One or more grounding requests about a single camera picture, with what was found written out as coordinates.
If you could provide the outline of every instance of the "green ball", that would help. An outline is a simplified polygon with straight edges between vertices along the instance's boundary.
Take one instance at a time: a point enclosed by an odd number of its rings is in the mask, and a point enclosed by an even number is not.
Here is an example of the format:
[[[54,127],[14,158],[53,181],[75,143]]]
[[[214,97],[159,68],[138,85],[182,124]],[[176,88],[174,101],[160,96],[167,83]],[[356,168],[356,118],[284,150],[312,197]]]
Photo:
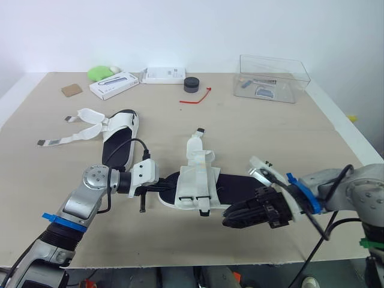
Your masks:
[[[107,66],[97,66],[90,69],[87,75],[92,81],[98,82],[114,75],[114,73]]]

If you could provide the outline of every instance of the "black cable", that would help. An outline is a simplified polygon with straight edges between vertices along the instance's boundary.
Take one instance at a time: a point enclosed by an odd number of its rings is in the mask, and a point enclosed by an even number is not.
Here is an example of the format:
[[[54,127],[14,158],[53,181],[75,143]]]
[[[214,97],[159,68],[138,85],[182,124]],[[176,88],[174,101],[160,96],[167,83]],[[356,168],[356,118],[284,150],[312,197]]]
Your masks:
[[[266,169],[260,169],[260,171],[263,173],[265,178],[270,180],[272,183],[275,183],[275,184],[279,185],[281,188],[284,188],[289,194],[291,194],[289,187],[285,183],[283,183],[280,180],[278,180],[275,175],[269,173]],[[322,239],[328,241],[329,237],[326,235],[325,231],[323,230],[323,228],[321,227],[319,222],[317,222],[317,220],[313,217],[311,211],[307,207],[305,207],[305,206],[303,206],[301,208],[305,212],[305,214],[307,215],[308,219],[311,221],[312,225],[320,233],[320,235],[322,236]]]
[[[311,221],[312,225],[316,228],[316,230],[322,236],[322,239],[329,241],[329,236],[325,233],[319,222],[313,217],[311,211],[307,207],[303,207],[303,211],[305,212],[308,219]]]
[[[156,267],[156,287],[163,288],[163,274],[161,273],[161,267]]]
[[[112,168],[108,169],[108,176],[107,176],[107,209],[97,211],[97,214],[102,214],[110,211],[110,208],[112,206],[112,200],[111,200],[111,193],[112,193],[112,188],[110,186],[110,177],[112,174]]]
[[[92,273],[90,274],[90,276],[86,277],[85,279],[90,279],[90,278],[92,278],[92,277],[95,275],[95,273],[96,273],[97,271],[98,271],[98,269],[95,269],[95,271],[92,272]],[[78,282],[78,283],[76,283],[76,284],[68,284],[67,287],[78,286],[80,283],[81,283],[81,282]]]
[[[345,218],[345,219],[338,220],[326,229],[326,234],[329,237],[331,235],[332,230],[334,230],[337,226],[343,223],[348,223],[348,222],[361,222],[361,220],[360,218]]]
[[[122,148],[125,144],[130,143],[130,142],[132,142],[132,141],[138,141],[138,142],[141,143],[141,145],[143,145],[143,148],[144,148],[143,158],[144,158],[145,154],[148,154],[148,153],[149,153],[148,148],[146,147],[145,143],[144,143],[141,139],[139,139],[139,138],[131,138],[131,139],[128,139],[128,140],[122,142],[122,143],[121,143],[115,150],[113,150],[112,153],[108,156],[107,160],[104,161],[104,163],[108,163],[108,161],[112,158],[113,155],[116,154],[116,152],[117,152],[120,148]]]
[[[30,249],[32,248],[32,246],[35,244],[35,241],[32,242],[30,244],[30,246],[28,246],[28,248],[20,255],[20,257],[16,260],[16,262],[13,264],[13,266],[9,269],[8,273],[6,274],[6,276],[4,277],[3,281],[1,282],[0,284],[0,287],[5,287],[5,285],[7,284],[8,280],[13,276],[17,266],[20,264],[20,262],[23,260],[23,258],[27,255],[27,253],[30,251]]]
[[[331,189],[329,189],[328,195],[325,197],[325,202],[328,202],[332,198],[336,192],[336,188],[339,186],[341,180],[343,180],[343,178],[347,175],[349,170],[353,171],[353,166],[351,164],[348,164],[346,167],[344,167],[344,169],[337,176],[335,182],[331,186]]]
[[[331,225],[332,223],[335,221],[335,218],[337,216],[337,213],[338,211],[335,211],[333,212],[332,216],[331,216],[331,219],[329,219],[329,222],[328,222],[328,225],[326,226],[326,229],[327,230]],[[306,259],[306,261],[304,262],[303,266],[301,267],[300,271],[296,274],[296,277],[292,280],[292,282],[289,284],[288,288],[291,288],[295,283],[296,281],[300,278],[301,274],[303,273],[303,271],[306,269],[306,267],[308,266],[308,264],[311,262],[313,256],[316,254],[316,252],[318,251],[318,249],[320,248],[321,244],[323,243],[324,241],[324,238],[321,237],[320,240],[318,241],[318,243],[316,244],[316,246],[313,248],[311,254],[308,256],[308,258]]]
[[[332,230],[334,230],[337,226],[341,225],[341,224],[344,224],[344,223],[348,223],[348,222],[361,222],[361,220],[359,218],[346,218],[346,219],[342,219],[342,220],[338,220],[336,221],[335,223],[333,223],[333,221],[335,220],[335,217],[337,215],[337,212],[338,211],[335,211],[333,214],[332,214],[332,217],[331,219],[329,220],[328,222],[328,225],[325,229],[325,233],[327,235],[327,237],[330,237],[331,235],[331,232]],[[309,255],[309,257],[307,258],[307,260],[304,262],[303,266],[301,267],[300,271],[297,273],[296,277],[293,279],[293,281],[291,282],[291,284],[288,286],[288,288],[291,288],[293,286],[293,284],[297,281],[297,279],[301,276],[301,274],[303,273],[303,271],[306,269],[306,267],[308,266],[308,264],[311,262],[311,259],[313,258],[313,256],[316,254],[316,252],[318,251],[318,249],[320,248],[321,244],[323,243],[324,241],[324,238],[322,237],[318,243],[316,244],[316,246],[313,248],[311,254]]]

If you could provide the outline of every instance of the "white wall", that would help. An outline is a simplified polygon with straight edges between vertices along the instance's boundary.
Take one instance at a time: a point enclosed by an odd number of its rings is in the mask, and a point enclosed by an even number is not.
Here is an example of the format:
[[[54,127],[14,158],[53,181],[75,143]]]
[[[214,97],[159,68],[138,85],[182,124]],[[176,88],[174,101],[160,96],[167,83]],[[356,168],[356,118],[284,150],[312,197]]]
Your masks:
[[[23,69],[0,47],[0,98],[23,76]]]
[[[0,40],[26,71],[231,72],[242,53],[298,59],[384,150],[383,11],[382,0],[3,0]]]

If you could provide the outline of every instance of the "clear plastic box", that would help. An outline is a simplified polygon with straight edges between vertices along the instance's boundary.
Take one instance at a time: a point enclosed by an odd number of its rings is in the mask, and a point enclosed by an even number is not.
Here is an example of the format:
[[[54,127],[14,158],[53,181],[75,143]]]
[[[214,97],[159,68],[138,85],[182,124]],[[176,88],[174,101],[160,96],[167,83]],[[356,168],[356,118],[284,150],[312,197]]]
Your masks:
[[[300,61],[240,55],[234,94],[239,97],[295,103],[310,77]]]

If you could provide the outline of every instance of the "blue zip tie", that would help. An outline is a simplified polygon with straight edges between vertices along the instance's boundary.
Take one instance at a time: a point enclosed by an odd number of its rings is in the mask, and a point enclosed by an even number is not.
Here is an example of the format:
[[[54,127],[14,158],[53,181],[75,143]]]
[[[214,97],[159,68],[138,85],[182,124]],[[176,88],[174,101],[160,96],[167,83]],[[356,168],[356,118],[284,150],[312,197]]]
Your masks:
[[[82,226],[82,225],[77,224],[75,222],[66,220],[66,219],[61,218],[61,217],[54,215],[54,214],[52,215],[52,214],[44,213],[42,217],[45,219],[48,219],[50,222],[58,223],[60,225],[72,228],[74,230],[77,230],[77,231],[80,231],[83,233],[86,232],[86,230],[87,230],[87,227],[85,227],[85,226]]]
[[[287,173],[287,177],[288,182],[297,186],[310,201],[314,214],[319,214],[321,212],[320,203],[313,196],[311,190],[309,190],[303,183],[300,183],[295,177],[293,177],[292,173]]]

